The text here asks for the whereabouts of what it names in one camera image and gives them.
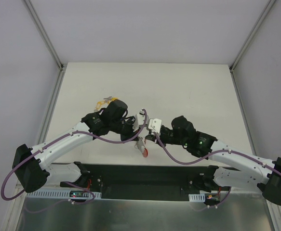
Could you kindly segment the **red-handled metal keyring organizer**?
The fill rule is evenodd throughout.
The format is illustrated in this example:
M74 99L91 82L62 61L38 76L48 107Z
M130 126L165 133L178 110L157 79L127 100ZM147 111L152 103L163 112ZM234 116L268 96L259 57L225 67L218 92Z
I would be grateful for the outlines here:
M135 148L141 152L144 158L148 157L148 150L145 147L145 140L142 137L138 138L138 141L135 144Z

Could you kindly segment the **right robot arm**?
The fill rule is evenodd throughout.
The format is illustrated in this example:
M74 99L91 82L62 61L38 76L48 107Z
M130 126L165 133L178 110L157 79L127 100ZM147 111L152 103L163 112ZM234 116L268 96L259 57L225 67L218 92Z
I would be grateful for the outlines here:
M281 157L276 160L242 153L209 134L197 131L184 116L176 117L171 128L165 127L160 119L141 119L149 131L146 139L155 141L163 149L167 144L179 145L197 160L212 160L229 166L209 166L201 177L204 190L216 187L248 189L281 206Z

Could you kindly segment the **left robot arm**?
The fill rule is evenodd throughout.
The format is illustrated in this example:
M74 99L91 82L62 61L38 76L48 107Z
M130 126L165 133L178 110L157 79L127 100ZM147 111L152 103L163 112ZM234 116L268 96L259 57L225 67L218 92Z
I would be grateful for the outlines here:
M27 193L32 193L45 184L74 183L77 187L90 186L90 174L77 161L57 164L56 160L82 144L101 140L109 132L120 135L120 144L138 139L145 128L147 112L142 109L135 116L127 116L128 106L121 100L112 101L107 107L89 113L71 129L58 137L35 145L25 144L16 150L12 170Z

